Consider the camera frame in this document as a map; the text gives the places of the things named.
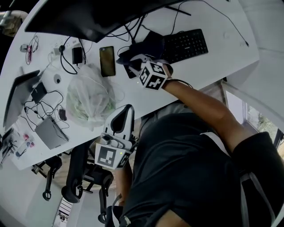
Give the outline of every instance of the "white plastic bag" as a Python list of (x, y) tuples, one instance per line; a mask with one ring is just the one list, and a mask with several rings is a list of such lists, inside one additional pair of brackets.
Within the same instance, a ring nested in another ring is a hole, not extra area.
[(68, 86), (67, 118), (93, 131), (114, 109), (114, 93), (108, 80), (94, 65), (84, 65)]

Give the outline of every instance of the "laptop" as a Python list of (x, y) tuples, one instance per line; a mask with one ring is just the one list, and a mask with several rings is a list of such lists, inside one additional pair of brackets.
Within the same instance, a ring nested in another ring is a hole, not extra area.
[(44, 119), (44, 121), (36, 127), (35, 132), (50, 150), (69, 141), (68, 137), (51, 117)]

